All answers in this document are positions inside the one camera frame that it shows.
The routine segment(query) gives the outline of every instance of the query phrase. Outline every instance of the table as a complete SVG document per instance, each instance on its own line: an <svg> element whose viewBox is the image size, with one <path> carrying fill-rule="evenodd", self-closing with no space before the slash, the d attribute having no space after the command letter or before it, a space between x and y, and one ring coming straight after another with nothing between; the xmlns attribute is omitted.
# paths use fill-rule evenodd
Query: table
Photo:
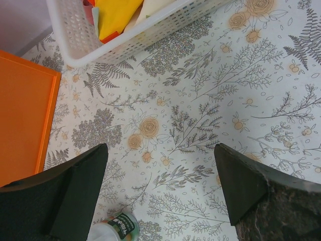
<svg viewBox="0 0 321 241"><path fill-rule="evenodd" d="M45 168L109 146L93 222L127 210L140 240L232 241L223 142L321 183L316 0L237 0L117 65L64 64L53 34L25 58L62 72Z"/></svg>

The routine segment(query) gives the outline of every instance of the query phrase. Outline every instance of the patterned table surface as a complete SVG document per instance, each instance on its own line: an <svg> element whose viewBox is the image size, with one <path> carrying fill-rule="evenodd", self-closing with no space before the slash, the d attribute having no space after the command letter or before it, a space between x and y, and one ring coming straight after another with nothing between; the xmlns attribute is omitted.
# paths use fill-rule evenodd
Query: patterned table surface
<svg viewBox="0 0 321 241"><path fill-rule="evenodd" d="M49 35L24 56L63 73L45 168L107 143L94 222L129 210L140 240L237 240L216 143L321 183L320 16L318 0L237 0L125 62L79 69Z"/></svg>

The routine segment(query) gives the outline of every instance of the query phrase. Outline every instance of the white plastic basket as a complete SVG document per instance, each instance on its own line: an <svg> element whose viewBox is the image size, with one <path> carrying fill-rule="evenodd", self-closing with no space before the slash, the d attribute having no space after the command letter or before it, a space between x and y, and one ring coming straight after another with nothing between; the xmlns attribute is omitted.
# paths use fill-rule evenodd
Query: white plastic basket
<svg viewBox="0 0 321 241"><path fill-rule="evenodd" d="M47 0L47 5L62 57L68 65L81 67L92 61L119 63L227 2L176 0L104 45L85 17L82 0Z"/></svg>

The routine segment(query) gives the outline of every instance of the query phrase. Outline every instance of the orange board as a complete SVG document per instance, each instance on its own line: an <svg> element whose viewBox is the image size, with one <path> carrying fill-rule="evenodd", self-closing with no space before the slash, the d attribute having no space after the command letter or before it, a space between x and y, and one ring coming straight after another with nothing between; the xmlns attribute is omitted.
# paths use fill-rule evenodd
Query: orange board
<svg viewBox="0 0 321 241"><path fill-rule="evenodd" d="M43 171L60 78L0 51L0 187Z"/></svg>

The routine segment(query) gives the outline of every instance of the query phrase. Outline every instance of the green label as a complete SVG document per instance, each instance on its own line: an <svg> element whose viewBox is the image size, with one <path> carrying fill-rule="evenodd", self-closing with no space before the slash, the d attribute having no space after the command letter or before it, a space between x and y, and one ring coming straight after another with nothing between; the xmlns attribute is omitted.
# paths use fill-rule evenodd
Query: green label
<svg viewBox="0 0 321 241"><path fill-rule="evenodd" d="M108 221L108 224L116 230L120 239L124 239L135 229L135 224L124 213L118 215L113 220Z"/></svg>

